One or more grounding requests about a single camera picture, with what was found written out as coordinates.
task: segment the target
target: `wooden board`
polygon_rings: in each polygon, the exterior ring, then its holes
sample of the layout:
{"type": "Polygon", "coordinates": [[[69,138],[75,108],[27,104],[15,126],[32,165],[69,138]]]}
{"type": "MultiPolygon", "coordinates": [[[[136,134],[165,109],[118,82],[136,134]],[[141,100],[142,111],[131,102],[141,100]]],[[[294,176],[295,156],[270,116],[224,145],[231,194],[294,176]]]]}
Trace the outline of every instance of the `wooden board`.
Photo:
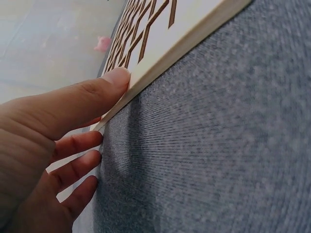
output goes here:
{"type": "Polygon", "coordinates": [[[115,67],[126,67],[131,72],[129,88],[91,130],[104,126],[147,85],[250,1],[129,0],[103,71],[104,75],[115,67]]]}

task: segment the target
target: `tiled floor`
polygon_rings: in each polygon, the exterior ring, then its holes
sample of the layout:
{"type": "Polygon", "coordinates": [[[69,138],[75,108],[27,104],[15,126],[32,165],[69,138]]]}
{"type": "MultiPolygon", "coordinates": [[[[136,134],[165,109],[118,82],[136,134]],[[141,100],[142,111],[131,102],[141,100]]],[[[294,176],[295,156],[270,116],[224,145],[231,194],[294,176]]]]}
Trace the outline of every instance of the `tiled floor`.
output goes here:
{"type": "Polygon", "coordinates": [[[124,2],[1,0],[0,104],[96,78],[97,36],[111,35],[124,2]]]}

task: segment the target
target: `hand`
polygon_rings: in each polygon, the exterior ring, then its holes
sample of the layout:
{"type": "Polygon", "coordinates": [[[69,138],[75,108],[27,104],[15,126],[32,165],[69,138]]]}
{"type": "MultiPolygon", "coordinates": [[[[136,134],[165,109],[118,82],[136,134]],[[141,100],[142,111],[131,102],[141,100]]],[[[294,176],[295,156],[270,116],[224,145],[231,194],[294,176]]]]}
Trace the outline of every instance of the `hand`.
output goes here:
{"type": "Polygon", "coordinates": [[[102,142],[99,132],[63,136],[100,120],[127,90],[129,76],[126,69],[117,68],[102,79],[0,105],[0,229],[72,231],[97,179],[88,177],[62,203],[56,195],[96,167],[100,154],[90,151],[50,174],[45,169],[102,142]]]}

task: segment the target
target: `gray fabric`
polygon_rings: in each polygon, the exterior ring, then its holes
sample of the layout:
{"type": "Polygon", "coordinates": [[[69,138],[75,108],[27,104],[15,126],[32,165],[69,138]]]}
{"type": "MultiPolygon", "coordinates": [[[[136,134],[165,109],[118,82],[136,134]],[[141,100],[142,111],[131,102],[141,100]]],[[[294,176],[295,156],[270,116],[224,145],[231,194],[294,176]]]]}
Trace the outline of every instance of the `gray fabric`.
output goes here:
{"type": "Polygon", "coordinates": [[[254,1],[106,125],[77,232],[311,232],[310,97],[311,0],[254,1]]]}

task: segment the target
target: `wooden edge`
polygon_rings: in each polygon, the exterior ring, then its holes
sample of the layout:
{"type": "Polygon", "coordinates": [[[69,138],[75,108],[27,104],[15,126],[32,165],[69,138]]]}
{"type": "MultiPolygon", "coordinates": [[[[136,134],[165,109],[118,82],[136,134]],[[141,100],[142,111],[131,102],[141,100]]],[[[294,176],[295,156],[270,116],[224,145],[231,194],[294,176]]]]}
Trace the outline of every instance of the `wooden edge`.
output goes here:
{"type": "Polygon", "coordinates": [[[119,110],[159,75],[207,36],[234,17],[250,2],[251,0],[226,0],[211,7],[211,11],[207,15],[206,8],[202,7],[207,4],[206,0],[194,2],[183,15],[182,20],[173,24],[170,30],[162,37],[163,41],[159,41],[164,46],[162,48],[158,47],[153,52],[148,53],[137,65],[131,73],[129,90],[102,117],[102,120],[92,127],[92,130],[99,131],[119,110]]]}

